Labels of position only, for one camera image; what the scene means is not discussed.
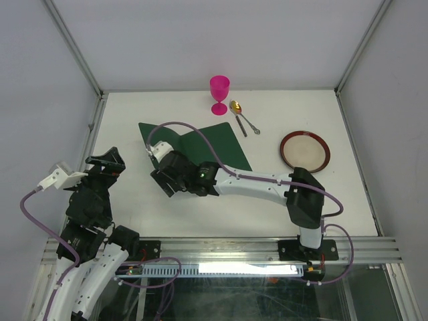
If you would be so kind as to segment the red rimmed cream plate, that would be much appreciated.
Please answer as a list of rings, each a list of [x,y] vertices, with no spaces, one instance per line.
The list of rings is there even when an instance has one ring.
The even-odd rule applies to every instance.
[[[293,131],[283,137],[280,147],[282,160],[291,168],[302,167],[310,173],[325,169],[331,159],[326,141],[313,132]]]

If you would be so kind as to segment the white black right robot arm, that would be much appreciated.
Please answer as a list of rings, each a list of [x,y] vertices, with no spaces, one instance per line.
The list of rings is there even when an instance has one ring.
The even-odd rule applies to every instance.
[[[152,147],[149,155],[158,163],[151,177],[172,197],[185,192],[199,197],[240,195],[285,206],[291,222],[299,227],[299,250],[307,259],[322,253],[324,187],[306,170],[296,168],[289,181],[281,175],[221,167],[216,162],[192,163],[172,147]]]

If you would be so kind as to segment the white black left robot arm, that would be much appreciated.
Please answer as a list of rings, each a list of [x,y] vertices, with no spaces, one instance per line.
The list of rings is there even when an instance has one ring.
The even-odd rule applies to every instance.
[[[88,320],[100,294],[126,259],[140,252],[139,234],[114,225],[110,187],[126,165],[116,147],[85,160],[90,169],[73,171],[66,163],[56,164],[37,191],[50,187],[71,191],[66,209],[68,222],[56,250],[56,270],[38,320]]]

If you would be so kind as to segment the gold bowl spoon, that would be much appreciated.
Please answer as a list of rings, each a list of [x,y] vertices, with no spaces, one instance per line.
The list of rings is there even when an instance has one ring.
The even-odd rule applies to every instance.
[[[258,129],[256,126],[254,126],[244,115],[243,115],[243,111],[241,108],[241,105],[238,103],[238,101],[236,100],[231,100],[229,102],[229,108],[231,109],[231,111],[238,116],[241,116],[250,126],[250,128],[254,131],[255,134],[260,134],[260,129]]]

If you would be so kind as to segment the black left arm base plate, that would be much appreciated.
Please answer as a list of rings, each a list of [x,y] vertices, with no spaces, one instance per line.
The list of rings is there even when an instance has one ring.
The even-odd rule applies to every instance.
[[[136,250],[128,258],[129,261],[147,261],[159,258],[161,254],[161,242],[159,240],[141,239]]]

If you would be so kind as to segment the green placemat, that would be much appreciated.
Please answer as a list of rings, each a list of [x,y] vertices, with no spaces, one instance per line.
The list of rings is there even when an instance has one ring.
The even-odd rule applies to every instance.
[[[170,128],[163,127],[153,134],[150,144],[154,145],[160,141],[167,142],[174,150],[183,153],[192,163],[199,165],[204,161],[216,161],[205,142],[208,140],[223,164],[245,171],[251,170],[245,153],[229,123],[216,124],[201,128],[199,131],[200,134],[195,131],[178,134]]]

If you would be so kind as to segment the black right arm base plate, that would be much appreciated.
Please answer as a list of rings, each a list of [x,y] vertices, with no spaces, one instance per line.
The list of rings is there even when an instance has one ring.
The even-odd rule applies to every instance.
[[[303,247],[299,239],[284,239],[278,241],[278,254],[280,261],[338,261],[336,242],[323,239],[318,249]]]

